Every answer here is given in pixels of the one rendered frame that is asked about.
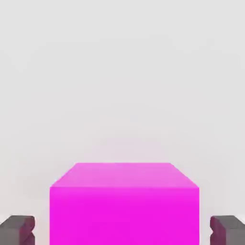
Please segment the small magenta cube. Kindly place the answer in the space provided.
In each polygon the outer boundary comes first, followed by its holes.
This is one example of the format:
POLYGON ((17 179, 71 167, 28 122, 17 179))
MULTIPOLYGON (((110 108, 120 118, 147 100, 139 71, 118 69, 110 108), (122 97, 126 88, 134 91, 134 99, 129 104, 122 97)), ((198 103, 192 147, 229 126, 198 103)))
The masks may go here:
POLYGON ((199 187, 170 163, 77 163, 50 187, 50 245, 199 242, 199 187))

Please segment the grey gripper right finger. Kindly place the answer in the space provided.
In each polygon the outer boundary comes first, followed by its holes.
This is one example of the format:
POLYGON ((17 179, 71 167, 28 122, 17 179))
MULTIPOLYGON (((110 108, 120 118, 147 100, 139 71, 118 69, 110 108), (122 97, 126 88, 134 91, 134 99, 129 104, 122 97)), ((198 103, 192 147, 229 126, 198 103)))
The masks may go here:
POLYGON ((233 215, 210 218, 210 245, 245 245, 245 224, 233 215))

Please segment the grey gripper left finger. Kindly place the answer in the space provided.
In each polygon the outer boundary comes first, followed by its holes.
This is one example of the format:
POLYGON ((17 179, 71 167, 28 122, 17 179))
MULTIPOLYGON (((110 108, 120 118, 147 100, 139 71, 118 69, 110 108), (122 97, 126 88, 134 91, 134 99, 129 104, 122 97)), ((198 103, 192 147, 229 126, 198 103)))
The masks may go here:
POLYGON ((0 224, 0 245, 35 245, 35 218, 11 215, 0 224))

